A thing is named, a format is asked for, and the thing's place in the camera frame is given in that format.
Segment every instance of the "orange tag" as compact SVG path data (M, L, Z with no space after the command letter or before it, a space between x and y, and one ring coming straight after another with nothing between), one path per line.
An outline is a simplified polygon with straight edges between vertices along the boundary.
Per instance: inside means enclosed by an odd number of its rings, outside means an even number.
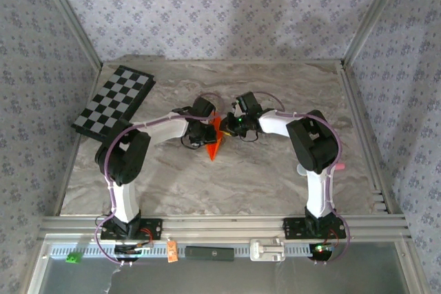
M169 263L178 261L178 249L176 248L176 241L167 242L167 259Z

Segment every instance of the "white latch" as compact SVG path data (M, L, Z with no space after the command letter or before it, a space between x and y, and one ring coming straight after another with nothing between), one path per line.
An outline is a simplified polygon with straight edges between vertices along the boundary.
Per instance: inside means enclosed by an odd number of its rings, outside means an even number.
M249 242L251 261L282 262L285 261L285 244L279 238L252 239Z

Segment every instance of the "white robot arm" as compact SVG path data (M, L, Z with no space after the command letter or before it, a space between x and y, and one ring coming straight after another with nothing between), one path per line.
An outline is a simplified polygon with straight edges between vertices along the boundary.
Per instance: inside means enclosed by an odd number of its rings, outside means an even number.
M294 120L294 117L282 117L277 115L276 110L271 110L259 117L258 121L262 132L265 134L280 134L289 138L287 125ZM329 186L329 197L331 206L334 207L332 201L332 178L335 167L331 169L331 182ZM326 177L327 168L324 168L319 174L315 171L306 171L308 180L308 201L306 208L316 218L321 218L329 213L329 204L326 201Z
M338 155L336 137L319 120L326 122L318 110L297 118L293 114L274 109L263 110L252 92L238 96L234 111L227 114L220 129L230 136L246 137L249 130L289 137L299 163L307 172L308 201L305 207L305 224L313 235L328 231L334 221L332 202L332 166Z
M101 173L105 174L106 156L111 144L122 134L128 132L116 142L107 161L107 173L113 180L112 190L116 211L112 221L122 233L130 238L138 231L141 213L133 180L139 175L147 149L151 145L173 138L187 136L191 148L216 142L216 130L211 124L204 123L215 107L204 98L197 98L192 107L175 109L166 116L142 123L129 123L118 120L95 156Z
M150 137L150 144L156 145L173 138L184 137L188 128L188 121L179 117L179 114L170 112L168 115L149 120L142 123L133 123L134 126L144 125L139 128ZM116 208L115 217L121 222L129 223L139 214L139 205L136 201L135 183L129 182L125 185L114 185Z

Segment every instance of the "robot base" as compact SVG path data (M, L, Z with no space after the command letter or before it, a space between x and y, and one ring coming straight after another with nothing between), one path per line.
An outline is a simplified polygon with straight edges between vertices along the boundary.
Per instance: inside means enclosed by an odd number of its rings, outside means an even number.
M330 230L337 233L339 239L346 238L343 221L333 213L325 217L315 218L305 208L305 217L290 217L283 220L283 230L286 240L294 239L322 239L332 238Z
M150 235L141 229L148 229L152 234L152 240L160 240L163 230L163 220L160 218L141 218L139 213L129 223L121 222L113 217L103 225L101 240L136 240L149 241Z

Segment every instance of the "patterned wallpaper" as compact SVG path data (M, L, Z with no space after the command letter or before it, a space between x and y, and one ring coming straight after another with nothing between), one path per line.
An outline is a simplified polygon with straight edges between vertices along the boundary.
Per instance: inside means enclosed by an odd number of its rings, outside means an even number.
M102 61L341 59L372 0L69 0Z
M391 0L353 66L381 167L441 293L441 0Z
M94 72L52 0L0 0L0 293L54 212Z

